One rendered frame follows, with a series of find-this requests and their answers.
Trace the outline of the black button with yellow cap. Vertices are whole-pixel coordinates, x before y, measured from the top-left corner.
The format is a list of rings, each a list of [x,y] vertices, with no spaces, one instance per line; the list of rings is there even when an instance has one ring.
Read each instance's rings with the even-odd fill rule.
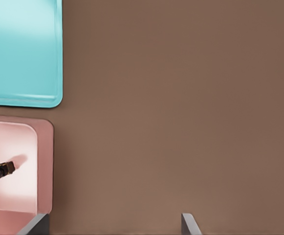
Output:
[[[15,171],[15,166],[12,161],[4,162],[0,164],[0,179],[12,174]]]

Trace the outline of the pink box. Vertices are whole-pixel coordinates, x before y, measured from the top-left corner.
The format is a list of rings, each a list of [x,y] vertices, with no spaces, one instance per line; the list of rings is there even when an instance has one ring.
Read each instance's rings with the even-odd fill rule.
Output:
[[[54,128],[44,119],[0,116],[0,164],[15,171],[0,179],[0,235],[17,234],[53,200]]]

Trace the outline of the pale blue-green tray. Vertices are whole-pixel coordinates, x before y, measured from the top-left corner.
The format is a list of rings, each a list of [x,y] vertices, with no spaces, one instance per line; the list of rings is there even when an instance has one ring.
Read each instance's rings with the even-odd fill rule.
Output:
[[[0,0],[0,105],[63,98],[63,0]]]

